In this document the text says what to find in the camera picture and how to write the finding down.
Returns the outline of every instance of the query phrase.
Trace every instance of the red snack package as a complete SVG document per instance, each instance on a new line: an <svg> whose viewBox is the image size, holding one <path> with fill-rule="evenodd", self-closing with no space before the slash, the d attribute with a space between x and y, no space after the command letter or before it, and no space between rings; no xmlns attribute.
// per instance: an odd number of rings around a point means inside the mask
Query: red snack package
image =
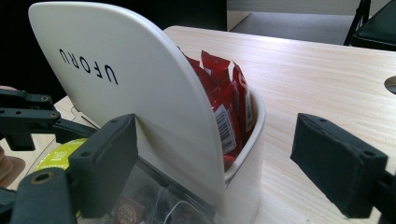
<svg viewBox="0 0 396 224"><path fill-rule="evenodd" d="M233 65L233 98L239 119L242 141L245 144L253 131L253 110L248 84L242 70L238 64L233 63Z"/></svg>
<svg viewBox="0 0 396 224"><path fill-rule="evenodd" d="M230 61L211 55L206 51L201 51L202 64L205 71L220 84L225 78L230 79L228 66Z"/></svg>
<svg viewBox="0 0 396 224"><path fill-rule="evenodd" d="M188 56L186 58L204 86L215 114L223 152L224 170L227 170L242 149L238 118L233 106L233 84L228 74L228 68L214 66L213 70L205 70L199 66L199 61Z"/></svg>
<svg viewBox="0 0 396 224"><path fill-rule="evenodd" d="M234 145L233 148L230 150L226 150L227 144L223 145L223 154L237 157L239 153L242 150L242 138L241 138L241 133L239 130L239 123L238 123L238 117L236 114L235 107L233 105L233 85L230 81L230 79L224 79L223 82L219 84L219 90L221 93L221 102L224 105L225 109L227 110L230 122L231 122L231 130L228 132L233 132L233 138L234 138ZM218 121L218 126L221 127L221 122L219 122L218 118L216 118Z"/></svg>
<svg viewBox="0 0 396 224"><path fill-rule="evenodd" d="M187 61L189 61L195 74L200 79L206 94L210 94L217 87L215 80L203 68L200 67L199 61L194 60L186 55L184 56L187 58Z"/></svg>

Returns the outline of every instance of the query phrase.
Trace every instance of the barcode label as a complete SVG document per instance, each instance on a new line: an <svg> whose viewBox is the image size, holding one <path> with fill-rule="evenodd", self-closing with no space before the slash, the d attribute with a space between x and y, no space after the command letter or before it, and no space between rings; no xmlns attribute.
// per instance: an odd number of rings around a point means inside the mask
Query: barcode label
<svg viewBox="0 0 396 224"><path fill-rule="evenodd" d="M224 105L216 110L215 117L219 128L222 151L223 154L227 154L236 147L236 141L233 124Z"/></svg>
<svg viewBox="0 0 396 224"><path fill-rule="evenodd" d="M239 91L237 88L233 89L233 104L235 106L236 114L240 116L239 114Z"/></svg>
<svg viewBox="0 0 396 224"><path fill-rule="evenodd" d="M248 132L251 127L253 126L253 111L251 108L251 101L250 101L250 91L247 92L246 95L246 104L247 104L247 129L246 131Z"/></svg>

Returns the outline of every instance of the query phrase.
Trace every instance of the wooden table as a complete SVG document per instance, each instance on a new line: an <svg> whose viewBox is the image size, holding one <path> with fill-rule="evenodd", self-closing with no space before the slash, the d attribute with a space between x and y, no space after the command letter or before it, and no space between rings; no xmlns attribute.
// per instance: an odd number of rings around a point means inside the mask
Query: wooden table
<svg viewBox="0 0 396 224"><path fill-rule="evenodd" d="M185 27L165 32L194 59L200 59L203 49L238 63L266 103L262 203L255 223L377 222L376 210L370 219L346 219L290 153L297 113L312 114L382 150L389 156L387 170L394 174L396 95L384 82L396 76L396 53ZM57 106L70 109L67 98ZM42 147L48 139L37 142Z"/></svg>

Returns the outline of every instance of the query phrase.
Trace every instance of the black plastic bracket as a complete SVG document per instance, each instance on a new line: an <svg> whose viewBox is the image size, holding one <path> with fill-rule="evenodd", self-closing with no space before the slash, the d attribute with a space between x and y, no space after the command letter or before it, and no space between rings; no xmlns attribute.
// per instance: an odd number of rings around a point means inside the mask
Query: black plastic bracket
<svg viewBox="0 0 396 224"><path fill-rule="evenodd" d="M16 195L16 190L0 188L0 220L2 223L9 223Z"/></svg>
<svg viewBox="0 0 396 224"><path fill-rule="evenodd" d="M396 221L395 176L388 156L334 123L313 115L297 118L291 159L347 217Z"/></svg>
<svg viewBox="0 0 396 224"><path fill-rule="evenodd" d="M0 90L0 139L11 150L33 151L32 133L54 133L58 143L88 138L96 129L61 118L48 95Z"/></svg>
<svg viewBox="0 0 396 224"><path fill-rule="evenodd" d="M69 157L69 168L47 168L18 187L12 224L76 223L110 213L138 161L134 115L106 123Z"/></svg>

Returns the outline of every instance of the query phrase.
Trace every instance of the chair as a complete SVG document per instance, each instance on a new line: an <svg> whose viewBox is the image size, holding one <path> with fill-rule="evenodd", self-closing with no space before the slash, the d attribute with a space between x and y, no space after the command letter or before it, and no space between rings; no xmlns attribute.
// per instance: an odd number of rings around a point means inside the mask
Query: chair
<svg viewBox="0 0 396 224"><path fill-rule="evenodd" d="M370 0L361 0L345 46L396 51L396 1L389 1L369 19Z"/></svg>

